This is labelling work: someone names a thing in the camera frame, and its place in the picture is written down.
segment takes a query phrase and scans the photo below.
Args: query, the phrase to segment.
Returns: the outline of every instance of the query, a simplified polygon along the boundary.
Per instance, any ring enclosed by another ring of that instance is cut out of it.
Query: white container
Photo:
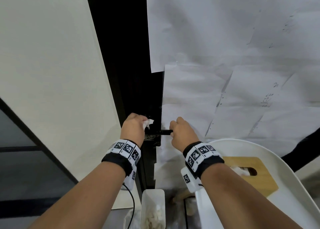
[[[290,167],[272,151],[240,139],[220,139],[210,144],[228,157],[258,157],[268,169],[279,189],[267,199],[302,228],[320,228],[320,211]],[[202,228],[223,226],[204,189],[195,193]]]
[[[142,193],[140,229],[165,228],[165,199],[162,189],[146,189]],[[148,227],[148,222],[158,227]]]

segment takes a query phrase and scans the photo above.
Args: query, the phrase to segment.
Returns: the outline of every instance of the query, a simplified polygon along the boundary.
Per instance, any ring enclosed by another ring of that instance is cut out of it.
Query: wristband
[[[202,173],[211,165],[224,163],[222,156],[210,144],[200,141],[192,143],[183,151],[186,166],[195,179],[201,178]]]
[[[126,139],[119,139],[110,147],[101,162],[108,161],[118,164],[123,168],[126,176],[130,176],[140,157],[141,150],[136,143]]]

